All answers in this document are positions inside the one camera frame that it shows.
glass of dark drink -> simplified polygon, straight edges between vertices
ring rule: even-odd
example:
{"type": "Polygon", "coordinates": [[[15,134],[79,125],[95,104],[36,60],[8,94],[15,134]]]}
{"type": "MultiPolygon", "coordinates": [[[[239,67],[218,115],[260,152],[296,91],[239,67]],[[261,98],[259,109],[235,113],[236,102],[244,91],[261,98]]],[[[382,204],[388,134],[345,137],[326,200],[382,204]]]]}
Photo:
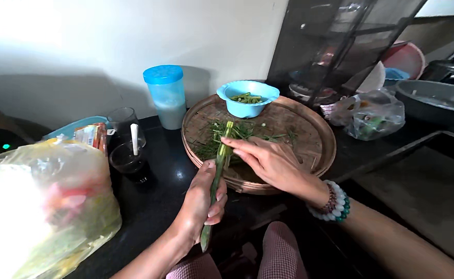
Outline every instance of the glass of dark drink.
{"type": "MultiPolygon", "coordinates": [[[[117,136],[121,138],[122,142],[130,142],[132,140],[131,124],[139,125],[136,112],[133,108],[118,108],[110,112],[106,118],[111,123],[113,129],[116,130],[117,136]]],[[[139,145],[144,146],[146,144],[146,139],[144,138],[141,126],[138,127],[137,137],[139,145]]]]}
{"type": "Polygon", "coordinates": [[[137,155],[132,151],[132,143],[117,146],[110,154],[110,164],[135,184],[143,184],[148,180],[148,161],[140,144],[137,155]]]}

white plastic bag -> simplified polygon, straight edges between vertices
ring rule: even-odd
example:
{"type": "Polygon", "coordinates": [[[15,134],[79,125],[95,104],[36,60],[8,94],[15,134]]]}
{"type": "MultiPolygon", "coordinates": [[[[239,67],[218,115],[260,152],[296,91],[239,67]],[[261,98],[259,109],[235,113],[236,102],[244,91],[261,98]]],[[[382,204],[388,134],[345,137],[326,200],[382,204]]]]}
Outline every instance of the white plastic bag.
{"type": "Polygon", "coordinates": [[[330,123],[345,126],[346,133],[354,138],[371,141],[403,127],[405,106],[384,88],[373,90],[338,101],[330,123]]]}
{"type": "Polygon", "coordinates": [[[121,225],[100,150],[53,139],[0,154],[0,278],[62,278],[121,225]]]}

black countertop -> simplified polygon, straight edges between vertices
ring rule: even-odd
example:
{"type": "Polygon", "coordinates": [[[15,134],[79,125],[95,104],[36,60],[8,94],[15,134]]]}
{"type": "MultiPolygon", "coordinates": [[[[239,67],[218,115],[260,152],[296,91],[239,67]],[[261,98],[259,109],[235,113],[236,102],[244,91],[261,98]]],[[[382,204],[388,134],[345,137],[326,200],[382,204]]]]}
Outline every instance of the black countertop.
{"type": "MultiPolygon", "coordinates": [[[[109,278],[152,244],[177,215],[187,188],[197,172],[187,156],[180,130],[165,130],[156,116],[140,120],[145,133],[153,177],[145,187],[137,187],[111,168],[112,187],[122,214],[120,231],[69,274],[74,278],[109,278]]],[[[435,127],[407,120],[405,126],[390,136],[363,142],[334,128],[337,154],[323,179],[336,179],[378,159],[408,143],[433,132],[435,127]]],[[[249,231],[259,228],[297,203],[281,194],[255,196],[228,192],[223,221],[215,225],[211,247],[232,244],[249,231]]],[[[191,255],[200,252],[196,245],[191,255]]]]}

white straw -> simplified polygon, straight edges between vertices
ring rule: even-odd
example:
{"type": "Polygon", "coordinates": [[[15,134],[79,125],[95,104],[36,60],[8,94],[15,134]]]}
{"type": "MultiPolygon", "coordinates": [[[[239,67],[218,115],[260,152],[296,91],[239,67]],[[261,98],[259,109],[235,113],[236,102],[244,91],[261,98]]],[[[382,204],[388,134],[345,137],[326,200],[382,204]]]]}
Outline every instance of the white straw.
{"type": "Polygon", "coordinates": [[[131,124],[131,137],[132,137],[132,150],[134,152],[134,156],[137,156],[138,149],[137,149],[137,124],[131,124]]]}

white liquid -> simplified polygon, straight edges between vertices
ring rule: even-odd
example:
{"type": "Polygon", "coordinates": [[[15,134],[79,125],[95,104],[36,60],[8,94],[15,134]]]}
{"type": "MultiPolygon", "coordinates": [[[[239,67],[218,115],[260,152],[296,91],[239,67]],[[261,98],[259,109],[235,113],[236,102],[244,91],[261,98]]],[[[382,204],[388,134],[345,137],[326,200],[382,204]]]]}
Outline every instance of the white liquid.
{"type": "Polygon", "coordinates": [[[166,100],[155,102],[156,112],[165,129],[176,130],[182,127],[182,119],[186,114],[186,102],[181,100],[166,100]]]}

